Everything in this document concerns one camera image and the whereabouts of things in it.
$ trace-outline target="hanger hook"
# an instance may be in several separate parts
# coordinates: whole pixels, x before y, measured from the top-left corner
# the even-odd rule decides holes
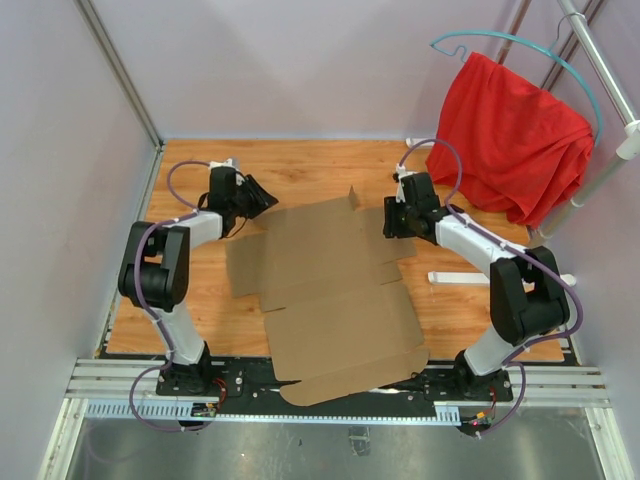
[[[462,50],[462,55],[460,55],[460,60],[462,61],[462,63],[466,62],[467,58],[469,58],[469,50],[467,49],[466,45],[458,45],[453,52],[448,52],[447,50],[444,50],[443,48],[439,47],[438,43],[440,43],[440,41],[433,42],[431,44],[431,48],[437,50],[440,53],[444,53],[449,57],[455,57],[456,55],[458,55],[458,52]]]
[[[556,46],[556,43],[558,43],[558,40],[560,40],[560,26],[562,25],[562,21],[567,18],[570,17],[572,15],[577,15],[579,17],[582,17],[582,19],[586,22],[587,21],[587,17],[584,16],[584,13],[580,13],[580,12],[571,12],[571,13],[567,13],[566,15],[563,15],[562,18],[560,19],[560,21],[558,22],[558,26],[556,27],[556,39],[551,43],[551,45],[549,45],[549,51],[552,52],[554,47]]]

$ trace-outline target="wooden tabletop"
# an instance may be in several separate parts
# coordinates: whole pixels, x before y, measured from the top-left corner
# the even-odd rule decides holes
[[[152,194],[147,219],[165,220],[188,212],[169,193],[167,172],[182,160],[224,161],[236,157],[240,169],[256,180],[288,208],[344,196],[354,186],[362,207],[382,206],[384,196],[394,195],[391,179],[395,164],[406,151],[403,142],[317,141],[317,140],[172,140]],[[426,150],[408,160],[413,170],[424,168]],[[184,198],[197,202],[208,190],[206,168],[186,166],[174,174],[174,187]],[[440,198],[450,191],[436,188]],[[480,212],[462,195],[453,203],[498,235],[526,243],[524,228],[510,225],[502,214]],[[248,222],[238,234],[250,235],[258,229]],[[187,302],[195,326],[213,354],[268,355],[269,345],[257,295],[231,298],[225,267],[225,242],[201,246],[191,254],[191,276]],[[489,289],[486,287],[436,286],[427,280],[430,271],[476,271],[463,258],[423,240],[414,240],[416,257],[399,261],[404,282],[420,320],[425,344],[433,359],[452,359],[472,345],[489,325]],[[162,343],[141,310],[124,299],[117,312],[108,351],[162,352]],[[523,354],[526,360],[559,361],[557,341],[536,345]]]

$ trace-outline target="flattened cardboard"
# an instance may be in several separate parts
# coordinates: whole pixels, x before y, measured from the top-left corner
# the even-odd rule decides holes
[[[428,359],[395,263],[413,242],[385,239],[382,208],[356,205],[351,189],[263,214],[265,233],[227,243],[232,294],[260,294],[276,378],[300,380],[281,390],[296,405],[404,380]]]

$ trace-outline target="gray wall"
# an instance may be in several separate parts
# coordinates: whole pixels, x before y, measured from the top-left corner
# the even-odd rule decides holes
[[[31,479],[104,325],[152,149],[72,1],[0,7],[0,476]]]
[[[462,65],[430,41],[505,30],[519,0],[95,3],[167,137],[402,138],[437,129]],[[555,3],[533,2],[526,28],[536,39],[555,35],[553,21],[538,33],[542,20],[559,18]],[[461,41],[491,55],[499,46]],[[535,69],[546,60],[513,61]]]
[[[640,106],[640,3],[637,0],[608,2],[594,24],[602,48],[620,76],[635,105]],[[594,87],[605,116],[602,143],[593,154],[591,177],[606,163],[625,138],[622,122],[581,52],[572,62]],[[554,93],[582,112],[589,112],[584,97],[569,76]],[[600,190],[552,239],[561,265],[578,277],[585,306],[584,328],[577,340],[584,360],[599,365],[618,424],[640,473],[640,321],[638,272],[640,254],[640,164],[630,162]]]

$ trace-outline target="gray floor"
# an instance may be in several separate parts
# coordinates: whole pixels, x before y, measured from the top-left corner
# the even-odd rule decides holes
[[[580,409],[522,408],[481,441],[454,427],[372,426],[368,442],[366,429],[345,425],[214,423],[198,434],[133,420],[85,427],[69,479],[604,478]]]

